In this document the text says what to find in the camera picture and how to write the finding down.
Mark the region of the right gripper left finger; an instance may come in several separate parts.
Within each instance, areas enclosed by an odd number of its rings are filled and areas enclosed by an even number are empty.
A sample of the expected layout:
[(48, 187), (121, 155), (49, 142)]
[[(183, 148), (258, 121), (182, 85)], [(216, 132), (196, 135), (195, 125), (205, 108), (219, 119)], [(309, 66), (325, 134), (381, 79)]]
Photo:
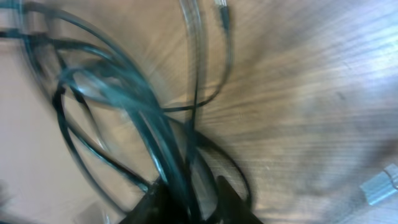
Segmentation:
[(139, 203), (119, 224), (186, 224), (184, 209), (171, 197), (161, 180), (154, 182)]

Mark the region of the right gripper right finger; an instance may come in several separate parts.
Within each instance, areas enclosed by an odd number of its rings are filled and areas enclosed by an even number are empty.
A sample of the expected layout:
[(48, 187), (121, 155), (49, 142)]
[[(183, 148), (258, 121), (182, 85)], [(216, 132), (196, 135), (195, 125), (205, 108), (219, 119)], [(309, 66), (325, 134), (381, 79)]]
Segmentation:
[(262, 224), (223, 176), (217, 177), (216, 184), (218, 187), (218, 208), (223, 223)]

